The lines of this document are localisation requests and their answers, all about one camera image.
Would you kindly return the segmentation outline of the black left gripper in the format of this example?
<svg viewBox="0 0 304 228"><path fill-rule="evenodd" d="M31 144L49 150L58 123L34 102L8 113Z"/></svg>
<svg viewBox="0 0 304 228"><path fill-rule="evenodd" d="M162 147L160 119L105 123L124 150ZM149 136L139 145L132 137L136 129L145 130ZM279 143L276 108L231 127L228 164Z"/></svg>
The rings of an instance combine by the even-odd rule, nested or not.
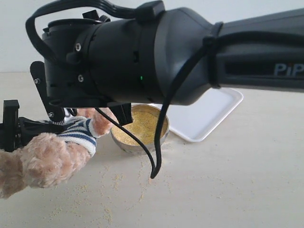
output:
<svg viewBox="0 0 304 228"><path fill-rule="evenodd" d="M13 152L18 147L26 146L32 138L41 133L59 134L64 131L61 125L48 121L33 121L19 117L19 101L4 100L2 123L0 124L0 149Z"/></svg>

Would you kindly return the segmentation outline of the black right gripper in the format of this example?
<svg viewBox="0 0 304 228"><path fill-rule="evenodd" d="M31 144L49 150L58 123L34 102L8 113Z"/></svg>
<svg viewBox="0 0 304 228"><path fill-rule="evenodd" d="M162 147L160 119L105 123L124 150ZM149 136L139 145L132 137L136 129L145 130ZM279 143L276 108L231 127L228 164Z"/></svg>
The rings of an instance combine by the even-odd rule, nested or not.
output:
<svg viewBox="0 0 304 228"><path fill-rule="evenodd" d="M98 114L98 110L112 114L111 119L120 125L133 122L131 103L118 102L108 96L66 97L47 99L47 113L53 114Z"/></svg>

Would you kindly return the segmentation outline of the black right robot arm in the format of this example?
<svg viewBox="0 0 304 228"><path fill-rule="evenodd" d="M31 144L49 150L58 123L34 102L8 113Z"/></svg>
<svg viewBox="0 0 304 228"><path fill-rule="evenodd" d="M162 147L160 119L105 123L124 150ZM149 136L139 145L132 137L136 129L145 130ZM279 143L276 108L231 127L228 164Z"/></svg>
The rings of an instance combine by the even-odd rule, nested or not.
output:
<svg viewBox="0 0 304 228"><path fill-rule="evenodd" d="M173 105L210 88L304 89L303 9L216 24L188 8L147 21L61 19L42 38L67 63L45 61L47 95L64 108L162 104L188 60Z"/></svg>

